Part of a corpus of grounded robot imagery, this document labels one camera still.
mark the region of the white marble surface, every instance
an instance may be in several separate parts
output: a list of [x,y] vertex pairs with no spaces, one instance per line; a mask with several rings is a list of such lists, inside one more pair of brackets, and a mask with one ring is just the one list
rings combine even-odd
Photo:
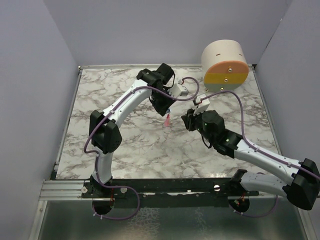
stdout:
[[[89,116],[93,110],[102,111],[119,98],[143,68],[83,70],[57,179],[86,179],[91,175],[95,156],[83,152],[89,133]],[[176,79],[186,76],[198,79],[199,93],[204,93],[201,69],[176,67],[174,71]],[[196,90],[196,85],[191,80],[185,86],[191,93]],[[252,72],[235,92],[243,103],[247,138],[261,147],[277,152]],[[222,94],[210,101],[209,109],[215,109],[224,117],[226,127],[241,133],[240,108],[236,98],[231,94]],[[192,102],[174,103],[170,108],[170,126],[164,127],[165,116],[157,114],[148,99],[142,102],[120,128],[123,140],[113,155],[113,177],[209,178],[232,176],[237,169],[263,172],[247,162],[222,156],[213,148],[207,149],[197,131],[187,131],[181,115],[192,106]]]

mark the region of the white cylinder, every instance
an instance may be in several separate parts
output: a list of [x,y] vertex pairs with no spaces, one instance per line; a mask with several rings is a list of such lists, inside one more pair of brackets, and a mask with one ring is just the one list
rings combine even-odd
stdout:
[[213,92],[234,90],[247,78],[249,67],[240,44],[234,40],[210,43],[201,56],[204,85]]

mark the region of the gray wall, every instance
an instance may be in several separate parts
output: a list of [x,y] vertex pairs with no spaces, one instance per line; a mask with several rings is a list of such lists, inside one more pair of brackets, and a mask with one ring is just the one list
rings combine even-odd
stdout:
[[[284,155],[320,168],[320,1],[294,0],[257,65]],[[320,199],[311,211],[320,238]]]
[[78,69],[42,0],[2,0],[0,33],[0,238],[19,240],[52,170]]
[[238,41],[258,63],[291,0],[44,0],[80,65],[199,64]]

